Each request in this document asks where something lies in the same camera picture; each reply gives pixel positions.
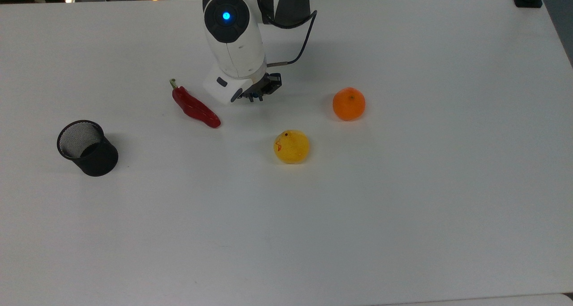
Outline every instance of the tabletop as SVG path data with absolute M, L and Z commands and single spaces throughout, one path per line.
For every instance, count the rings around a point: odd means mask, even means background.
M 546 8 L 314 0 L 283 86 L 224 105 L 198 0 L 0 5 L 6 305 L 358 306 L 573 290 L 573 69 Z M 306 27 L 261 26 L 268 62 Z M 176 78 L 216 112 L 185 116 Z M 366 97 L 343 122 L 332 96 Z M 115 169 L 56 149 L 98 122 Z M 311 153 L 284 165 L 274 138 Z

